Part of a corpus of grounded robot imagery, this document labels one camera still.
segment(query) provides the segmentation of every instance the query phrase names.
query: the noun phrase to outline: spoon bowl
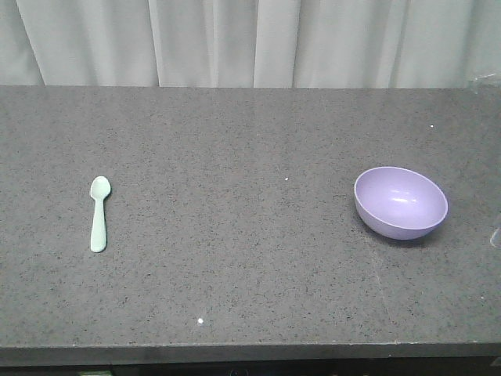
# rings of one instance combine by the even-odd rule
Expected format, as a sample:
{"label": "spoon bowl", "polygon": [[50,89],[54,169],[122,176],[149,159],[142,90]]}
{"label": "spoon bowl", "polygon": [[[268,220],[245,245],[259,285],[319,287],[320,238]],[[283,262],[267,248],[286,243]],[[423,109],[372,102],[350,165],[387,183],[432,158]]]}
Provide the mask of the spoon bowl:
{"label": "spoon bowl", "polygon": [[111,185],[107,178],[98,176],[91,184],[90,195],[94,200],[104,200],[111,192]]}

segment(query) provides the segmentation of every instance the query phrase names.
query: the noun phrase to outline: gray granite countertop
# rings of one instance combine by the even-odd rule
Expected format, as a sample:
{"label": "gray granite countertop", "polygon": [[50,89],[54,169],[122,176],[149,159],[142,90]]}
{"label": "gray granite countertop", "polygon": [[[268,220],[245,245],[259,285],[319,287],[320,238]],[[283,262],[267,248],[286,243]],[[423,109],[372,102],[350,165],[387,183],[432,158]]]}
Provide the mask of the gray granite countertop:
{"label": "gray granite countertop", "polygon": [[[500,111],[495,89],[1,87],[0,366],[501,356]],[[379,165],[434,180],[443,226],[365,227]]]}

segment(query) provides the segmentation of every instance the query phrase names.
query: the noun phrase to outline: purple bowl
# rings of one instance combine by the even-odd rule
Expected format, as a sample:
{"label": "purple bowl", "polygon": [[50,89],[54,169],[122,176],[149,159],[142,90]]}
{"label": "purple bowl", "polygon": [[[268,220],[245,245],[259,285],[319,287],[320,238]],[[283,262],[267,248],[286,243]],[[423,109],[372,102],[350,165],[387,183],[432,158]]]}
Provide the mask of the purple bowl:
{"label": "purple bowl", "polygon": [[447,215],[447,198],[429,178],[400,167],[376,167],[355,181],[357,212],[368,227],[392,239],[422,237]]}

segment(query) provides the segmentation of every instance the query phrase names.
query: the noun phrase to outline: plastic spoon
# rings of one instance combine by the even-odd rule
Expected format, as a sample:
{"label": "plastic spoon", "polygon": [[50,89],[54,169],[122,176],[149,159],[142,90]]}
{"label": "plastic spoon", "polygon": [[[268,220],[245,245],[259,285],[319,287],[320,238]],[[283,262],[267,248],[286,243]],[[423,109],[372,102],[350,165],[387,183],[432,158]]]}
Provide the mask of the plastic spoon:
{"label": "plastic spoon", "polygon": [[91,251],[101,252],[106,247],[106,223],[104,221],[104,199],[111,192],[107,178],[98,176],[91,185],[91,197],[96,202],[92,220]]}

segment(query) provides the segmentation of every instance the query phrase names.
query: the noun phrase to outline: white curtain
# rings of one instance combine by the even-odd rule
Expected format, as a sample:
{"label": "white curtain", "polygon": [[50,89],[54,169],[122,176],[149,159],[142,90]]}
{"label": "white curtain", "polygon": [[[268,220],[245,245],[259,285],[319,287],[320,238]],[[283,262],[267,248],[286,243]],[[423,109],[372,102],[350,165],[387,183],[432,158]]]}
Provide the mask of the white curtain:
{"label": "white curtain", "polygon": [[0,0],[0,85],[458,88],[500,0]]}

